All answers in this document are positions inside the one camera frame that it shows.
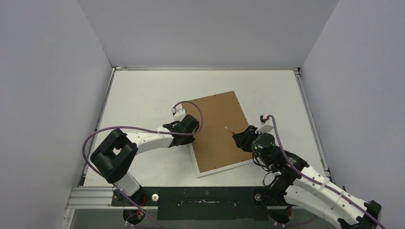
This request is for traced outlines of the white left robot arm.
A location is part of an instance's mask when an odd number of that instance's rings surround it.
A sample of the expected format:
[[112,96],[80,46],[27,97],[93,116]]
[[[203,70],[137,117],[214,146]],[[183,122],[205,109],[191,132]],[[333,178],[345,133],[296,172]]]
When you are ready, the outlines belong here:
[[164,124],[149,132],[124,133],[114,129],[91,154],[90,161],[109,184],[124,193],[130,205],[142,201],[142,186],[128,171],[136,154],[157,148],[169,148],[192,143],[200,122],[187,114],[180,121]]

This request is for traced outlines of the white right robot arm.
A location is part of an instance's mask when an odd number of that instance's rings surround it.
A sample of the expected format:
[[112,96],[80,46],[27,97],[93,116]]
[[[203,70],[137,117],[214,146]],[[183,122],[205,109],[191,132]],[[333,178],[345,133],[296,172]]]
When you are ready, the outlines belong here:
[[238,148],[252,154],[256,165],[274,174],[268,185],[273,203],[301,207],[337,229],[377,228],[380,204],[348,194],[301,157],[283,151],[270,133],[259,133],[250,125],[232,137]]

